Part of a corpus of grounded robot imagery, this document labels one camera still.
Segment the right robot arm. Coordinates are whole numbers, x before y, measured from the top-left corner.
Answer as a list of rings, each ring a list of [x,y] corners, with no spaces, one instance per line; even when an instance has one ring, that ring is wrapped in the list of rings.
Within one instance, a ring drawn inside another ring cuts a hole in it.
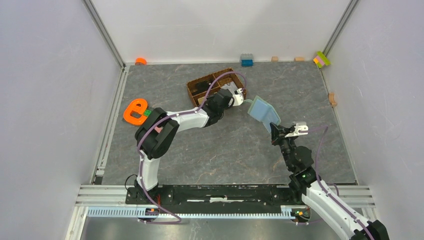
[[[298,146],[295,140],[309,133],[305,123],[284,127],[269,124],[271,143],[280,148],[290,175],[289,199],[295,204],[306,204],[342,240],[387,240],[387,228],[379,220],[370,221],[345,203],[314,169],[312,151]]]

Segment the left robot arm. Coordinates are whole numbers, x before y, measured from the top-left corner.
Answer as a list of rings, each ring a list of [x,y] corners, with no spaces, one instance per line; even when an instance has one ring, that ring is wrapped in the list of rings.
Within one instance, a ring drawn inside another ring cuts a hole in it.
[[[233,102],[231,91],[220,89],[208,96],[201,108],[178,112],[166,112],[160,107],[153,109],[134,135],[140,153],[136,180],[136,185],[141,187],[137,195],[140,200],[145,204],[156,200],[160,159],[170,148],[176,134],[217,123],[224,116],[224,111],[232,107]]]

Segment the light blue card holder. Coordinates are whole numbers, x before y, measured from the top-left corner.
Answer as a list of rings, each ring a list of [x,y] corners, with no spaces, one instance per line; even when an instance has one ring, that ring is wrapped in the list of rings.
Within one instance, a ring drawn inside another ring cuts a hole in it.
[[[258,95],[251,101],[247,113],[252,118],[262,123],[268,133],[271,133],[271,123],[275,125],[281,123],[281,118],[275,108]]]

